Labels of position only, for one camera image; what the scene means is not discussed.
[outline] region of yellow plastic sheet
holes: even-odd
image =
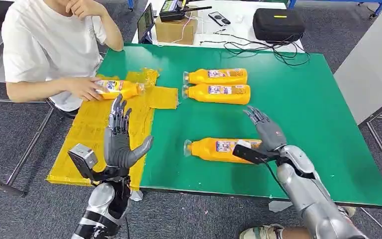
[[[176,109],[178,104],[178,89],[155,87],[159,73],[152,69],[142,72],[128,72],[126,80],[145,83],[146,93],[135,96],[127,101],[126,108],[132,108],[130,115],[130,146],[136,148],[150,135],[154,108]],[[98,158],[93,170],[102,171],[106,164],[103,159],[103,134],[108,124],[108,115],[113,100],[101,102],[83,102],[73,121],[65,142],[56,158],[47,180],[51,183],[89,186],[90,180],[81,176],[68,156],[68,150],[77,143],[92,148]],[[144,167],[145,157],[142,157],[130,169],[131,188],[138,190]]]

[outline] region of blue metal frame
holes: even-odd
[[[297,0],[289,0],[289,9],[292,9],[295,6]],[[359,3],[364,2],[377,2],[379,4],[379,7],[377,7],[376,11],[374,12],[374,15],[377,16],[382,11],[382,0],[362,0],[362,1],[356,1],[356,0],[327,0],[327,1],[354,1]]]
[[[132,10],[134,8],[134,0],[128,0],[128,9]]]

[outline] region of bottle label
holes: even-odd
[[[123,81],[108,81],[108,80],[101,80],[101,81],[96,81],[96,84],[105,87],[109,92],[119,92],[122,90],[123,86]]]
[[[213,95],[245,94],[243,85],[237,86],[208,86],[208,93]]]
[[[232,86],[208,86],[208,93],[214,95],[230,95],[232,94]]]
[[[217,78],[217,77],[225,77],[226,74],[223,71],[219,70],[208,70],[208,76],[212,78]]]
[[[211,78],[217,78],[217,77],[237,77],[237,76],[243,76],[244,73],[241,69],[225,69],[225,70],[208,70],[208,76]]]
[[[217,152],[233,152],[233,149],[235,148],[237,141],[231,141],[231,140],[218,140],[216,141],[216,151]],[[260,140],[246,140],[246,142],[251,144],[251,148],[255,149],[258,148],[261,144]]]

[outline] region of sneaker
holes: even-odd
[[[355,212],[357,211],[357,208],[355,208],[355,207],[337,206],[337,209],[339,210],[340,214],[346,216],[347,218],[353,217]]]
[[[281,239],[283,226],[279,224],[263,225],[241,232],[239,239]]]

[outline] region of human hand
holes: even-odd
[[[108,92],[108,90],[95,83],[99,80],[100,78],[97,77],[66,77],[61,78],[60,82],[65,91],[71,92],[83,101],[100,101],[103,97],[96,90],[103,92]]]
[[[107,13],[106,8],[93,0],[69,0],[65,11],[83,19],[86,16],[103,16]]]

